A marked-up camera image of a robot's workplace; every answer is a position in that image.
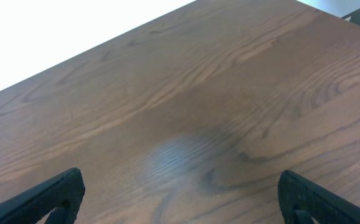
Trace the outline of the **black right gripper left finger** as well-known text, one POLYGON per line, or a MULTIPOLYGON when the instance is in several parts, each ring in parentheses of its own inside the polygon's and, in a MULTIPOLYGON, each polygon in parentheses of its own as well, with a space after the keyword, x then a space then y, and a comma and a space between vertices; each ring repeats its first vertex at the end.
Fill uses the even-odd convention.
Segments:
POLYGON ((73 224, 77 219, 85 185, 80 169, 74 167, 25 192, 0 203, 0 223, 73 224))

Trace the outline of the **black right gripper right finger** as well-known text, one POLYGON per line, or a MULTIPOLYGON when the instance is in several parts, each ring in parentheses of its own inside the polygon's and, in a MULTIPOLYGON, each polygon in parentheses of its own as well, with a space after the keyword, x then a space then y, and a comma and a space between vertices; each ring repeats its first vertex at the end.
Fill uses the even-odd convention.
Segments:
POLYGON ((360 207, 291 170, 282 172, 277 191, 285 223, 360 223, 360 207))

